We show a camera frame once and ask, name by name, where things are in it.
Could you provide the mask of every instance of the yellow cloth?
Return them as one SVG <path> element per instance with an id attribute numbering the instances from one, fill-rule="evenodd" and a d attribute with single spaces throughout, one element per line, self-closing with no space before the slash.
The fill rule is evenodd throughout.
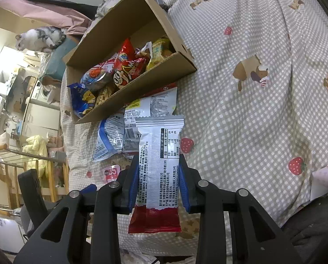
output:
<path id="1" fill-rule="evenodd" d="M 28 143 L 23 148 L 24 153 L 30 153 L 37 156 L 43 156 L 48 157 L 48 150 L 47 150 L 47 143 L 46 140 L 39 136 L 32 136 L 28 139 L 26 139 L 26 142 Z M 46 173 L 46 177 L 48 177 L 48 170 L 47 169 L 47 163 L 48 161 L 45 160 L 38 160 L 38 176 L 41 178 Z M 36 166 L 36 160 L 34 158 L 28 158 L 27 159 L 27 169 L 35 169 Z"/>

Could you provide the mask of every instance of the gray cloth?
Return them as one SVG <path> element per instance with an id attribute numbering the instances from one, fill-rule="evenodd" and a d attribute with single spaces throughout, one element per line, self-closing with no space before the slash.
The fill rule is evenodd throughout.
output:
<path id="1" fill-rule="evenodd" d="M 300 210 L 282 230 L 305 262 L 328 233 L 328 196 L 318 198 Z"/>

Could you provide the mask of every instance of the blue gripper pad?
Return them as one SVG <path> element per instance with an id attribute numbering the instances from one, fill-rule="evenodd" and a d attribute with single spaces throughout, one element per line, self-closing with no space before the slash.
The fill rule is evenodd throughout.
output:
<path id="1" fill-rule="evenodd" d="M 135 173 L 133 175 L 130 189 L 128 191 L 128 208 L 132 210 L 135 207 L 137 191 L 138 191 L 138 174 L 139 174 L 139 166 L 138 162 L 135 167 Z"/>
<path id="2" fill-rule="evenodd" d="M 97 186 L 95 184 L 90 184 L 87 187 L 85 187 L 84 189 L 82 189 L 80 191 L 80 193 L 87 194 L 87 193 L 91 193 L 91 192 L 96 191 L 96 190 L 97 190 Z"/>
<path id="3" fill-rule="evenodd" d="M 189 193 L 188 193 L 188 187 L 186 183 L 185 174 L 182 168 L 182 165 L 179 163 L 179 188 L 180 188 L 180 194 L 182 199 L 182 204 L 184 208 L 186 209 L 186 212 L 190 212 L 191 205 L 189 201 Z"/>

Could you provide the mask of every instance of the pink label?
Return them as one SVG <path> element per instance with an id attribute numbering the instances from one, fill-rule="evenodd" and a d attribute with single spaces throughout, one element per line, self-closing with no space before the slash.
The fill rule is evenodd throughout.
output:
<path id="1" fill-rule="evenodd" d="M 113 166 L 106 167 L 101 170 L 103 172 L 103 183 L 107 184 L 107 183 L 117 180 L 118 175 L 120 173 L 120 166 L 113 165 Z"/>

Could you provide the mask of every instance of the black metal bracket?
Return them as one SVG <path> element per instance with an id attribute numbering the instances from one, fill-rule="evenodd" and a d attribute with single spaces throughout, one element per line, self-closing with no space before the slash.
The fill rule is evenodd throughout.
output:
<path id="1" fill-rule="evenodd" d="M 187 166 L 183 155 L 179 160 L 179 187 L 187 212 L 200 213 L 196 264 L 226 263 L 225 211 L 230 216 L 234 264 L 302 263 L 281 229 L 248 190 L 221 190 L 202 180 L 197 170 Z M 121 264 L 117 214 L 129 214 L 135 206 L 138 155 L 130 169 L 120 172 L 117 181 L 98 192 L 95 189 L 96 186 L 91 185 L 82 191 L 71 191 L 60 201 L 38 226 L 14 263 Z M 24 198 L 27 191 L 22 189 Z M 86 233 L 92 212 L 90 246 Z"/>

